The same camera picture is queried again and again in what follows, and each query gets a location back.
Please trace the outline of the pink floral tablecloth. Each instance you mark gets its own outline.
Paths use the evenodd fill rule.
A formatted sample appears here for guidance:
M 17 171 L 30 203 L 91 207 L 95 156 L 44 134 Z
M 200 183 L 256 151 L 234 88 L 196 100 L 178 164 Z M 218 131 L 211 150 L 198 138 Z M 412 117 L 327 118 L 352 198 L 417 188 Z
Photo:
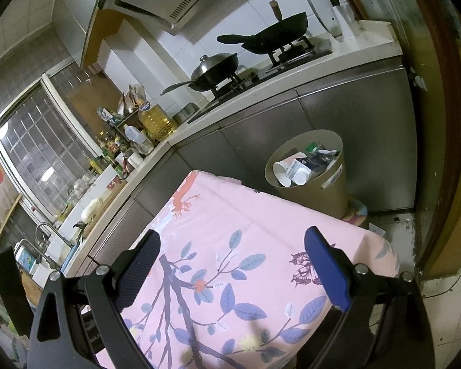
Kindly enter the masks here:
M 121 315 L 155 368 L 289 368 L 331 308 L 305 251 L 317 227 L 373 273 L 397 275 L 385 238 L 193 171 L 150 222 L 160 253 Z

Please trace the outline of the beige trash bin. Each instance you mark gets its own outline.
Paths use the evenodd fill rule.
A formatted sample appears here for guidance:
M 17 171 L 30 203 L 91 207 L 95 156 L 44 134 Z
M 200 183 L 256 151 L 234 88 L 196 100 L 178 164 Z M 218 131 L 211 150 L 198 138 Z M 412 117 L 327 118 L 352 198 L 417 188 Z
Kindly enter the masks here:
M 274 162 L 291 161 L 294 156 L 304 153 L 312 142 L 321 143 L 327 149 L 338 149 L 337 157 L 329 157 L 330 164 L 319 176 L 313 177 L 303 186 L 295 183 L 284 188 L 276 180 L 272 171 Z M 347 191 L 345 180 L 345 159 L 341 137 L 330 130 L 314 130 L 293 137 L 282 144 L 269 158 L 265 168 L 265 178 L 285 199 L 326 215 L 341 218 L 347 210 Z

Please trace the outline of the barred kitchen window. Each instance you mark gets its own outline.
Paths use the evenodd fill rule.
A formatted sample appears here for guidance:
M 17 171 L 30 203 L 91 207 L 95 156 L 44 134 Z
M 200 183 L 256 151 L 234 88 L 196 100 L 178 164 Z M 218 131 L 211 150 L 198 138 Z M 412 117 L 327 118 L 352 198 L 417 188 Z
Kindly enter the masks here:
M 53 218 L 64 208 L 68 190 L 88 174 L 100 156 L 94 133 L 74 98 L 91 76 L 69 69 L 43 75 L 9 94 L 0 110 L 0 153 L 19 186 Z

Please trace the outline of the wooden cutting board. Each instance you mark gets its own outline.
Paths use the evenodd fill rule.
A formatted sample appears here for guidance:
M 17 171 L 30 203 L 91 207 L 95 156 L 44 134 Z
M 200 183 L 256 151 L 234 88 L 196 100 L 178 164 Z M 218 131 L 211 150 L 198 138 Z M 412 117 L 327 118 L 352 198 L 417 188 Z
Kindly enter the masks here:
M 96 203 L 95 210 L 93 211 L 93 214 L 91 215 L 89 222 L 87 222 L 87 225 L 84 231 L 82 232 L 82 240 L 85 240 L 89 237 L 90 232 L 92 231 L 96 223 L 99 221 L 99 219 L 110 206 L 110 204 L 115 200 L 118 194 L 123 190 L 126 184 L 126 180 L 121 181 L 114 188 L 110 189 L 109 193 L 106 196 L 101 197 L 101 202 Z

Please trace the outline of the large yellow oil bottle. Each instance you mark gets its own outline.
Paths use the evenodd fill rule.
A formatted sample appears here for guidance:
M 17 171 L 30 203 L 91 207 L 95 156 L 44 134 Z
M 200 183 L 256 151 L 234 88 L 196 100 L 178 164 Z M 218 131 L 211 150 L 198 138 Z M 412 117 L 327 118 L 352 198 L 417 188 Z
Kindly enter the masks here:
M 151 136 L 162 142 L 173 134 L 178 125 L 158 104 L 145 102 L 139 107 L 138 117 Z

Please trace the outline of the white plastic jug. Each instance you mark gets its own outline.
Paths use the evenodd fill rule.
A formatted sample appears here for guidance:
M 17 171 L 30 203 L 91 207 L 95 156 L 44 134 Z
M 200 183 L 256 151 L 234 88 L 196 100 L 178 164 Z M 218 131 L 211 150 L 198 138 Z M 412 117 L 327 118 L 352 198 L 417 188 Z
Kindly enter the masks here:
M 136 145 L 141 154 L 147 156 L 152 152 L 154 146 L 151 140 L 138 128 L 125 124 L 124 130 L 125 136 Z

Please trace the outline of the leaning wooden board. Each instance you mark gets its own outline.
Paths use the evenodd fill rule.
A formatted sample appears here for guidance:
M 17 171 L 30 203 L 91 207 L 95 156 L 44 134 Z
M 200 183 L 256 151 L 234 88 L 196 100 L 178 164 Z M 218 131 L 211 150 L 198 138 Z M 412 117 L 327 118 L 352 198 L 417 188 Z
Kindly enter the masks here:
M 20 270 L 20 274 L 21 283 L 25 290 L 27 300 L 34 307 L 37 307 L 43 292 L 42 288 L 35 283 L 35 281 L 29 276 L 27 272 Z

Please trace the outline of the blue white detergent jug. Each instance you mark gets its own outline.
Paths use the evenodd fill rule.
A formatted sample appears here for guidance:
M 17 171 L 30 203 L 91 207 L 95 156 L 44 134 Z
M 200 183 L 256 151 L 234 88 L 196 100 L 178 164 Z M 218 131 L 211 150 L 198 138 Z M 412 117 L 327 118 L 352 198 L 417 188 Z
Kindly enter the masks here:
M 35 273 L 38 266 L 36 257 L 25 247 L 20 246 L 15 253 L 15 260 L 30 275 Z

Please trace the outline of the pink paper cup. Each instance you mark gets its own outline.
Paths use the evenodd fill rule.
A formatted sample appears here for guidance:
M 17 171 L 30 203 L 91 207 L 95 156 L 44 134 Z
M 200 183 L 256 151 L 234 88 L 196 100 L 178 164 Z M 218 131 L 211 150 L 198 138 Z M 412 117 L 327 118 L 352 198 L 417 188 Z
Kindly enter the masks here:
M 286 177 L 297 186 L 303 186 L 309 182 L 312 170 L 307 166 L 307 159 L 304 153 L 294 156 L 286 170 Z

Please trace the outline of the glass pot lid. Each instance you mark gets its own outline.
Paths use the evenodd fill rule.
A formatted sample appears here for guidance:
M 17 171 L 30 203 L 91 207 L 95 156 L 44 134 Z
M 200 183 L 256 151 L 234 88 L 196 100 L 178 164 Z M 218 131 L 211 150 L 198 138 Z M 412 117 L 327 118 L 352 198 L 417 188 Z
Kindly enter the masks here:
M 348 35 L 348 15 L 340 0 L 307 0 L 322 27 L 337 40 Z

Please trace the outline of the black frying pan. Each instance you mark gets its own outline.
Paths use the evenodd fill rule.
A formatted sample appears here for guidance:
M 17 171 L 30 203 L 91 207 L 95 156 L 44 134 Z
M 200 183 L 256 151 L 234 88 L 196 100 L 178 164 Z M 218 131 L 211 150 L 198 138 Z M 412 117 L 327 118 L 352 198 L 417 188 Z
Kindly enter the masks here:
M 216 38 L 216 41 L 227 45 L 240 44 L 248 52 L 266 55 L 284 48 L 284 46 L 305 35 L 308 29 L 308 17 L 305 12 L 284 18 L 278 2 L 275 0 L 270 1 L 270 7 L 277 20 L 271 26 L 251 36 L 238 34 L 220 35 Z

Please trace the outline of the chrome kitchen faucet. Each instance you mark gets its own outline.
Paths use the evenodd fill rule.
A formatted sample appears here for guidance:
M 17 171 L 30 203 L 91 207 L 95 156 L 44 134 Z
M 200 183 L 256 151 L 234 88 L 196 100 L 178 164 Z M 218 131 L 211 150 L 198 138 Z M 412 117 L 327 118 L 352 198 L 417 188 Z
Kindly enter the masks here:
M 59 239 L 61 239 L 64 244 L 66 244 L 69 248 L 73 248 L 74 243 L 71 242 L 70 240 L 67 240 L 52 224 L 49 222 L 41 222 L 35 227 L 35 241 L 40 242 L 40 237 L 38 236 L 38 232 L 42 231 L 44 228 L 46 228 L 50 234 L 55 234 L 58 236 Z

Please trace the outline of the white green snack bag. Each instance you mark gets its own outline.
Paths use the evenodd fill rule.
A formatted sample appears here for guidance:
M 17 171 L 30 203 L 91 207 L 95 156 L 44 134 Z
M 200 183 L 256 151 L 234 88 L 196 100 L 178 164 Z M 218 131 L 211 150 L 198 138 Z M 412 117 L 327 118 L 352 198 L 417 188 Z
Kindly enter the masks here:
M 305 151 L 309 157 L 337 157 L 340 154 L 338 149 L 327 149 L 321 143 L 312 142 Z

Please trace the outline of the gas stove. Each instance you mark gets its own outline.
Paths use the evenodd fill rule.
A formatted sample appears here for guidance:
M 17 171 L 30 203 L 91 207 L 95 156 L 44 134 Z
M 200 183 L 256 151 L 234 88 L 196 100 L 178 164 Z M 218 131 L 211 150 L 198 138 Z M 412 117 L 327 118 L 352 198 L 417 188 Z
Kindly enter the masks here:
M 306 36 L 303 36 L 296 42 L 290 44 L 289 47 L 283 50 L 280 54 L 276 56 L 271 55 L 270 65 L 261 69 L 249 70 L 247 74 L 240 74 L 240 82 L 232 81 L 226 83 L 224 91 L 220 94 L 220 96 L 214 98 L 197 113 L 190 116 L 186 122 L 192 123 L 200 117 L 205 116 L 210 111 L 219 108 L 221 105 L 229 102 L 229 100 L 260 85 L 261 83 L 331 53 L 332 47 L 330 39 L 314 38 L 310 41 Z

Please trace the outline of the steel wok with lid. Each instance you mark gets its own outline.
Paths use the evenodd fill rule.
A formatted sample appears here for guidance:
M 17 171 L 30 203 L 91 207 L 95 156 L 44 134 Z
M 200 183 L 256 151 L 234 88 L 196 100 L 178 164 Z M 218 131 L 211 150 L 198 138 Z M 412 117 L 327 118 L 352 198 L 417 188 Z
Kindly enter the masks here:
M 188 86 L 197 92 L 207 92 L 213 91 L 218 84 L 225 80 L 231 79 L 240 82 L 240 78 L 236 74 L 238 67 L 238 54 L 203 55 L 200 57 L 200 64 L 193 71 L 189 81 L 170 85 L 160 95 L 163 96 L 183 86 Z

